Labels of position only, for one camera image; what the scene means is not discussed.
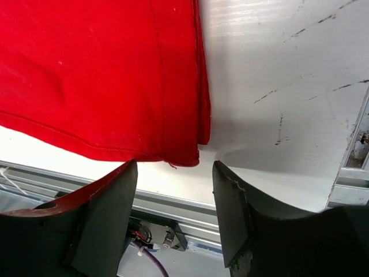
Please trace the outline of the red trousers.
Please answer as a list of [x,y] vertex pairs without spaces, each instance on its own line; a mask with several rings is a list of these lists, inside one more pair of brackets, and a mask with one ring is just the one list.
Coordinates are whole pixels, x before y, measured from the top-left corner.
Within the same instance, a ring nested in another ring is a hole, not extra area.
[[2,1],[1,125],[90,159],[199,163],[198,1]]

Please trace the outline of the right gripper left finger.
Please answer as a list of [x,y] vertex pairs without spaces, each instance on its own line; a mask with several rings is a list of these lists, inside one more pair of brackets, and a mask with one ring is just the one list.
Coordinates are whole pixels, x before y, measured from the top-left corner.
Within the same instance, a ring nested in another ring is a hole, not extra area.
[[130,160],[32,209],[1,214],[2,276],[116,276],[137,186]]

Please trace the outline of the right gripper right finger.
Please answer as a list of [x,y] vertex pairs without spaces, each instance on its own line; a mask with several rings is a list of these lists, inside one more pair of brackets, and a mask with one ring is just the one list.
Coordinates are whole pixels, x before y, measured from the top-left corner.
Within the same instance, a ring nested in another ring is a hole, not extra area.
[[368,207],[293,207],[213,164],[213,195],[231,276],[367,276]]

